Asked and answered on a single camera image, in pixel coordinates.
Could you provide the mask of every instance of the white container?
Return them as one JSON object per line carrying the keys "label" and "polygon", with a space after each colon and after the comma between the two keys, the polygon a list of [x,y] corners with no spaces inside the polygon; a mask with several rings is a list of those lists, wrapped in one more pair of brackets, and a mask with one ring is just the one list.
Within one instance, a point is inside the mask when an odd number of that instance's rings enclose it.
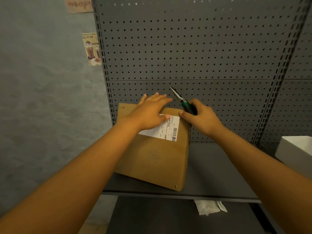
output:
{"label": "white container", "polygon": [[311,136],[283,136],[275,157],[299,174],[312,179]]}

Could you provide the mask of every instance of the white label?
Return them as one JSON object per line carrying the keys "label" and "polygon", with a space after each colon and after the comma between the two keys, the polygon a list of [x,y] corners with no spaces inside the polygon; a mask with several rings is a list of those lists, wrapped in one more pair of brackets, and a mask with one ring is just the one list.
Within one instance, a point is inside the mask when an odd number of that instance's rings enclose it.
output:
{"label": "white label", "polygon": [[170,116],[170,119],[162,123],[160,126],[150,130],[142,130],[139,134],[160,139],[166,139],[170,141],[177,141],[177,131],[179,129],[179,122],[180,117]]}

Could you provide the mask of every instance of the concrete wall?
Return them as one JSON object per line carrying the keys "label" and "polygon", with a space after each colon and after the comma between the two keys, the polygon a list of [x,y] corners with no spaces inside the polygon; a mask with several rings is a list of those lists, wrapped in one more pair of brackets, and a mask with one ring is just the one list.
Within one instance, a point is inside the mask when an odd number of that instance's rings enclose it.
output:
{"label": "concrete wall", "polygon": [[[0,216],[111,127],[88,32],[93,14],[68,14],[63,0],[1,0]],[[101,196],[89,222],[106,223],[115,201]]]}

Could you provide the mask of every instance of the tile floor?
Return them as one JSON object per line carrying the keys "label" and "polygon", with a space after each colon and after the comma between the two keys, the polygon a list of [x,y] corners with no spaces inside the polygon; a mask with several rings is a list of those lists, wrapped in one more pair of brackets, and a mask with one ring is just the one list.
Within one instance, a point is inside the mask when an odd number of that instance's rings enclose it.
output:
{"label": "tile floor", "polygon": [[93,224],[85,223],[78,234],[105,234],[108,224],[105,226],[97,226]]}

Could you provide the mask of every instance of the person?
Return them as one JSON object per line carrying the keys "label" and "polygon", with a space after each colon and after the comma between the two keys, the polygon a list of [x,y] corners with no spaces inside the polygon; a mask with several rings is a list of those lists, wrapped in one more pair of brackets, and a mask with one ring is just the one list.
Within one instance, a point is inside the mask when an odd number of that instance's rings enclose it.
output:
{"label": "person", "polygon": [[[169,119],[159,112],[172,101],[158,93],[137,107],[0,220],[0,233],[77,233],[134,137]],[[197,115],[180,112],[218,143],[287,233],[312,233],[312,181],[263,153],[222,125],[197,99]]]}

